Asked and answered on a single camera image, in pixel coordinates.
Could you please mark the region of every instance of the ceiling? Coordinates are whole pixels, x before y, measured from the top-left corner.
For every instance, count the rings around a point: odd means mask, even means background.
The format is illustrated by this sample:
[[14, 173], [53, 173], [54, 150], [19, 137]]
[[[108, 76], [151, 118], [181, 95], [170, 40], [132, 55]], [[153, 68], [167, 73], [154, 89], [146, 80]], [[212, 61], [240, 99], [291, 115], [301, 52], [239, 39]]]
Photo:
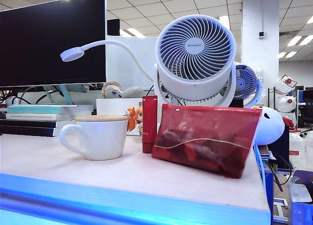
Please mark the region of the ceiling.
[[[0, 10], [23, 7], [52, 0], [0, 0]], [[135, 28], [145, 36], [158, 36], [171, 21], [190, 14], [206, 14], [218, 18], [228, 15], [230, 28], [237, 42], [235, 60], [240, 61], [242, 0], [107, 0], [108, 19], [119, 18], [121, 29]], [[279, 0], [280, 32], [291, 34], [280, 37], [279, 49], [298, 51], [293, 57], [280, 61], [313, 60], [313, 40], [305, 46], [287, 46], [294, 36], [313, 34], [313, 0]]]

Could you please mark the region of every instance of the red tube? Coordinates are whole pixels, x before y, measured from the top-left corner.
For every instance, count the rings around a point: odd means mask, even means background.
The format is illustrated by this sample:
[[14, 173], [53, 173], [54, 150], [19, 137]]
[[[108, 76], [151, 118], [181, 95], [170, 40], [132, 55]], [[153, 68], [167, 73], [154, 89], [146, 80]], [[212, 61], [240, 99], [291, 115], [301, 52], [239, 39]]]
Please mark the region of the red tube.
[[142, 152], [151, 153], [157, 136], [157, 96], [142, 97]]

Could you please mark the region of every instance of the white pillar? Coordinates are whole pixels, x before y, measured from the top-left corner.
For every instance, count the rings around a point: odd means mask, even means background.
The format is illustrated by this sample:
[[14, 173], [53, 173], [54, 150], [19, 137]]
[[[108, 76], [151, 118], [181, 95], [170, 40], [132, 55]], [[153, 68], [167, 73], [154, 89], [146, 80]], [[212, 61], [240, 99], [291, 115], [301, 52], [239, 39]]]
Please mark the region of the white pillar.
[[263, 95], [278, 78], [278, 53], [279, 0], [243, 0], [241, 61], [263, 76]]

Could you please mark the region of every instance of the translucent red bag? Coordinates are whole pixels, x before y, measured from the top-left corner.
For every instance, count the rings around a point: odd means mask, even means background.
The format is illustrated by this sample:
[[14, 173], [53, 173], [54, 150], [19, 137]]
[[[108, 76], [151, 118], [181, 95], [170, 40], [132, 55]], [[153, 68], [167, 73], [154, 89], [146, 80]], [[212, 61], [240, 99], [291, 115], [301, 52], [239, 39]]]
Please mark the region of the translucent red bag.
[[163, 104], [152, 157], [240, 178], [262, 109]]

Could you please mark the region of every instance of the chair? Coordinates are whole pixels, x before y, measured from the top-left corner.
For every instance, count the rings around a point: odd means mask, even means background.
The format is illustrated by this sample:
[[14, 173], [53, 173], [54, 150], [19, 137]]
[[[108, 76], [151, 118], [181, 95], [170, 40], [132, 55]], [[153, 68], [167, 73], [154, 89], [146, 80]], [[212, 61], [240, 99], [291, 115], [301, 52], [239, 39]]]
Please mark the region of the chair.
[[309, 124], [311, 127], [306, 131], [300, 132], [300, 136], [303, 137], [307, 135], [309, 131], [313, 131], [313, 102], [307, 102], [306, 105], [303, 107], [303, 120], [305, 124]]

